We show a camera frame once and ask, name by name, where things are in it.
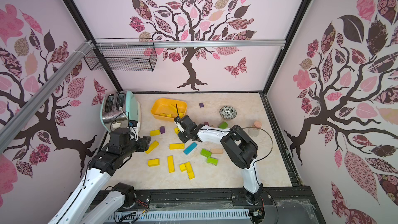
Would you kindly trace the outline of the long yellow diagonal block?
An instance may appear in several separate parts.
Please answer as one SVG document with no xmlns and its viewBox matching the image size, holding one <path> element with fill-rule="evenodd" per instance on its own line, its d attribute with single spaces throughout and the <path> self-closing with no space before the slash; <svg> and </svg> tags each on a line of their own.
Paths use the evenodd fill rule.
<svg viewBox="0 0 398 224">
<path fill-rule="evenodd" d="M 146 154 L 150 154 L 155 148 L 157 148 L 159 146 L 159 142 L 158 141 L 154 141 L 152 142 L 148 149 L 145 151 Z"/>
</svg>

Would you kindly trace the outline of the yellow short block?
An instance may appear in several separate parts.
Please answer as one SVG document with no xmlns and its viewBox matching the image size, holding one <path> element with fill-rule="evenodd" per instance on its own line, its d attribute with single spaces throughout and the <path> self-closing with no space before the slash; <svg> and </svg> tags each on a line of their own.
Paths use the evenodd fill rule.
<svg viewBox="0 0 398 224">
<path fill-rule="evenodd" d="M 148 160 L 147 164 L 149 167 L 157 167 L 160 165 L 160 160 L 159 159 L 150 159 L 150 160 Z"/>
</svg>

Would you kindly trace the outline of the yellow small front cube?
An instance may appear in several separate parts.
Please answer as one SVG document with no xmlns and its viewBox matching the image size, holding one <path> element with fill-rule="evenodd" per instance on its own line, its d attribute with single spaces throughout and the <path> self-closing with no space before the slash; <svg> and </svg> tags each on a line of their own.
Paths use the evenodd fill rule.
<svg viewBox="0 0 398 224">
<path fill-rule="evenodd" d="M 181 164 L 181 165 L 179 166 L 179 168 L 180 168 L 180 171 L 181 171 L 181 172 L 184 172 L 184 171 L 187 170 L 186 165 L 185 165 L 184 163 Z"/>
</svg>

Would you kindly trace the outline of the yellow long front block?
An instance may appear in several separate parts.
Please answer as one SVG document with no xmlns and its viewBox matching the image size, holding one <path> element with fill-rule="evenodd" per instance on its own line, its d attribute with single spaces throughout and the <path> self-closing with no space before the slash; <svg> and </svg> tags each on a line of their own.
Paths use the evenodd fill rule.
<svg viewBox="0 0 398 224">
<path fill-rule="evenodd" d="M 194 179 L 194 178 L 195 178 L 195 174 L 194 174 L 193 168 L 192 168 L 192 166 L 191 166 L 191 163 L 190 163 L 190 162 L 186 162 L 186 163 L 185 163 L 185 167 L 186 167 L 186 171 L 187 171 L 187 173 L 188 173 L 189 179 L 190 179 L 190 180 L 191 180 L 191 179 Z"/>
</svg>

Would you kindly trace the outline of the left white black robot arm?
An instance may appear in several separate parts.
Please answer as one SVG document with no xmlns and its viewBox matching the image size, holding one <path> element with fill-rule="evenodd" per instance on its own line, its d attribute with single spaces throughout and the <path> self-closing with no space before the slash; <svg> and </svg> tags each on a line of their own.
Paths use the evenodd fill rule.
<svg viewBox="0 0 398 224">
<path fill-rule="evenodd" d="M 119 208 L 136 203 L 133 186 L 117 183 L 93 210 L 88 210 L 115 172 L 134 152 L 147 151 L 151 141 L 150 137 L 139 137 L 140 122 L 136 120 L 130 120 L 126 128 L 117 128 L 115 124 L 111 127 L 109 143 L 89 162 L 84 178 L 50 223 L 103 224 Z"/>
</svg>

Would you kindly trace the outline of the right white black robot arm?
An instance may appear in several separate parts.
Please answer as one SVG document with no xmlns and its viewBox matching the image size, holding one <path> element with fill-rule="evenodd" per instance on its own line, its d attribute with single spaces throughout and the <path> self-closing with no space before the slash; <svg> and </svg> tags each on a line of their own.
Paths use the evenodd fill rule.
<svg viewBox="0 0 398 224">
<path fill-rule="evenodd" d="M 178 129 L 178 137 L 183 142 L 210 142 L 222 145 L 232 163 L 241 169 L 245 199 L 250 205 L 261 202 L 263 185 L 257 175 L 259 146 L 245 132 L 246 128 L 234 125 L 231 128 L 220 129 L 193 122 L 189 116 L 174 119 Z"/>
</svg>

